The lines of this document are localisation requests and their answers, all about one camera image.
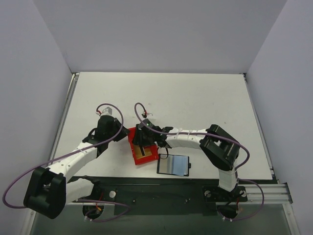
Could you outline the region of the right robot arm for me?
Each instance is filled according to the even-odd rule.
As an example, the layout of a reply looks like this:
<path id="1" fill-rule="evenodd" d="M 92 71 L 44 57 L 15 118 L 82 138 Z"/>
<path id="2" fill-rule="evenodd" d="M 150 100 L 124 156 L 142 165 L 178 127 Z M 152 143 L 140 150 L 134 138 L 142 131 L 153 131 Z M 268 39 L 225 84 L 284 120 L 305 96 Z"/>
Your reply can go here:
<path id="1" fill-rule="evenodd" d="M 230 200 L 236 195 L 237 159 L 243 146 L 220 126 L 212 124 L 201 130 L 172 126 L 161 128 L 145 119 L 135 127 L 132 143 L 140 148 L 156 144 L 166 149 L 182 147 L 201 150 L 219 170 L 219 196 L 223 200 Z"/>

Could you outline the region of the red plastic bin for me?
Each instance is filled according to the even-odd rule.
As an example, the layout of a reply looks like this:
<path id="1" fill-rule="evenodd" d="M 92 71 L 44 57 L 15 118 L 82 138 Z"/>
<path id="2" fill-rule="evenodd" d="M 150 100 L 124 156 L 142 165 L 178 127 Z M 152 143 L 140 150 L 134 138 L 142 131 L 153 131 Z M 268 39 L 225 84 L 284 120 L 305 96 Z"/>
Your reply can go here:
<path id="1" fill-rule="evenodd" d="M 139 145 L 133 144 L 135 137 L 135 127 L 130 128 L 129 131 L 130 133 L 128 134 L 128 141 L 135 165 L 142 165 L 159 159 L 157 146 L 155 144 L 140 148 Z"/>

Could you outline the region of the black card holder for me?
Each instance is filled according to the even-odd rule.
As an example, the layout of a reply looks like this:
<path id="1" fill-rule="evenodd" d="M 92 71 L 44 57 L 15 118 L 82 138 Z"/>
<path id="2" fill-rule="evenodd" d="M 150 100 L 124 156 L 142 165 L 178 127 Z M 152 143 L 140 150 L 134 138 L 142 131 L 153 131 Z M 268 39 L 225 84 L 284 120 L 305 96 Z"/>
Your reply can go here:
<path id="1" fill-rule="evenodd" d="M 188 177 L 190 168 L 189 156 L 159 154 L 156 173 Z"/>

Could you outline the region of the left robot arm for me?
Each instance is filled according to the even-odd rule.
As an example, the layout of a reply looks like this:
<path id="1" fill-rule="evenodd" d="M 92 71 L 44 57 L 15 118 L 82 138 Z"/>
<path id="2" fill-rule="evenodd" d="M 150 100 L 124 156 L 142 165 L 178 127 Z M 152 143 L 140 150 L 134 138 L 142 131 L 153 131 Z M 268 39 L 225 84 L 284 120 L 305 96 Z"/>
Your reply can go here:
<path id="1" fill-rule="evenodd" d="M 70 155 L 47 167 L 33 170 L 23 204 L 50 219 L 56 218 L 66 204 L 80 198 L 94 202 L 101 190 L 97 181 L 83 176 L 71 182 L 70 179 L 86 164 L 98 158 L 108 149 L 111 141 L 120 141 L 129 135 L 129 129 L 118 119 L 101 116 L 93 128 Z"/>

